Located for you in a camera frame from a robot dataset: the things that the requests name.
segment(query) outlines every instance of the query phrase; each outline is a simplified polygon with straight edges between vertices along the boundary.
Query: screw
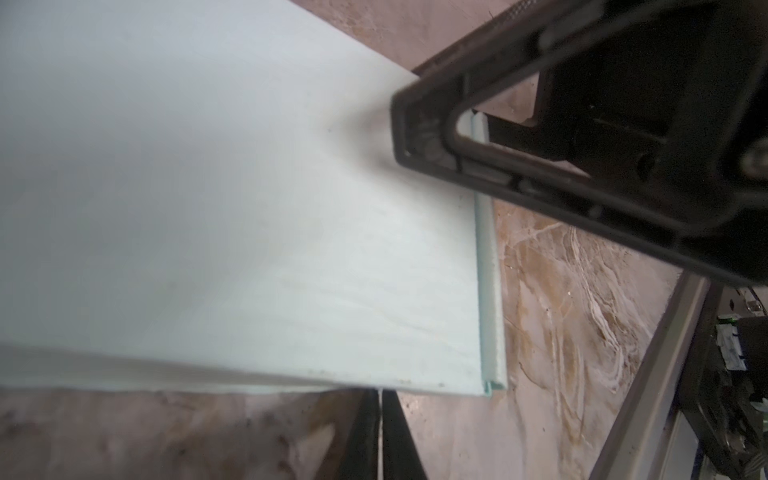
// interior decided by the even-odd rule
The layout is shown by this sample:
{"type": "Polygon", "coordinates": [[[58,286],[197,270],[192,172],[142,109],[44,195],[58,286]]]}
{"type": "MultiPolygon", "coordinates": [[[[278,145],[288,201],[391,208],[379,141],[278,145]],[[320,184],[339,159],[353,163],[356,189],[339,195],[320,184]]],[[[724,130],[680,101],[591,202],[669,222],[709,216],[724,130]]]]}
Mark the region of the screw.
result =
{"type": "Polygon", "coordinates": [[[746,149],[741,157],[741,172],[754,180],[768,180],[768,137],[746,149]]]}

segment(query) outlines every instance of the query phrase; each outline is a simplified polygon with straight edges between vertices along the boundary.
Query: silver metal bar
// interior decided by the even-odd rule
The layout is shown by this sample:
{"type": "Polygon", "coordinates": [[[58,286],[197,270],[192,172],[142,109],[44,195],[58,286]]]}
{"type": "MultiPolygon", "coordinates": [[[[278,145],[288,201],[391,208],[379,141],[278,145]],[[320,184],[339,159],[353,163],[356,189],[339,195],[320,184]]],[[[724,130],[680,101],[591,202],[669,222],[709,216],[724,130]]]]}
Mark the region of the silver metal bar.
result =
{"type": "Polygon", "coordinates": [[[647,480],[709,280],[683,273],[590,480],[647,480]]]}

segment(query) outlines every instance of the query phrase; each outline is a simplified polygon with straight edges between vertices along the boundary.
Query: black plastic frame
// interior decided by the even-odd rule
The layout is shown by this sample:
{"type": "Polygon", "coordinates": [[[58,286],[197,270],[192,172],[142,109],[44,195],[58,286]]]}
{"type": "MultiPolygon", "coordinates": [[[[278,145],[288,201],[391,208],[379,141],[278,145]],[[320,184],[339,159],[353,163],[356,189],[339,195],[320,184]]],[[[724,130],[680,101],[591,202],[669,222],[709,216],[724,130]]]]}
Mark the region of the black plastic frame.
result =
{"type": "MultiPolygon", "coordinates": [[[[438,54],[416,70],[420,81],[394,96],[397,161],[730,285],[768,283],[768,186],[733,172],[745,145],[768,132],[754,131],[768,127],[768,112],[754,112],[766,85],[768,2],[552,0],[525,7],[438,54]],[[554,166],[550,161],[569,160],[567,147],[544,157],[456,131],[463,112],[532,74],[546,75],[658,15],[702,4],[717,13],[647,184],[618,190],[554,166]],[[702,89],[711,93],[703,101],[702,89]]],[[[537,109],[541,97],[540,89],[537,109]]],[[[537,142],[546,151],[572,138],[537,142]]]]}

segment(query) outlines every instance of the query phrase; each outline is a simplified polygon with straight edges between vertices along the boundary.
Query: white board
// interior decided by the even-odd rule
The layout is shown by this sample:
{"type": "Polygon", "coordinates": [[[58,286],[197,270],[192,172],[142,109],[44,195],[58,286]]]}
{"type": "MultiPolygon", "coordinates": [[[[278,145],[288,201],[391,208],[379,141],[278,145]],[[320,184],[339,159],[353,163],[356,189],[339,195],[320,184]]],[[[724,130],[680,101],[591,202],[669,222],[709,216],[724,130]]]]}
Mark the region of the white board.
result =
{"type": "Polygon", "coordinates": [[[482,394],[473,194],[392,157],[414,79],[287,0],[4,5],[0,382],[482,394]]]}

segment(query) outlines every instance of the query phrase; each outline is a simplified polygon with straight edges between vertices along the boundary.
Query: marble surface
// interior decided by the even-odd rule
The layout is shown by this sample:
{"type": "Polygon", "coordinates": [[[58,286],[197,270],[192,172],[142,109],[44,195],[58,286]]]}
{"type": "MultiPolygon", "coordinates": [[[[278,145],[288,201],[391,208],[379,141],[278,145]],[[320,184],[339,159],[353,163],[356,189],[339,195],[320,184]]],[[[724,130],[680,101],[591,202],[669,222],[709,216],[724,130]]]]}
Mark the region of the marble surface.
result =
{"type": "MultiPolygon", "coordinates": [[[[514,0],[297,0],[413,68],[514,0]]],[[[524,118],[535,83],[497,102],[524,118]]],[[[510,389],[401,394],[429,477],[587,478],[678,270],[497,202],[510,389]]],[[[332,478],[357,394],[0,393],[4,478],[332,478]]]]}

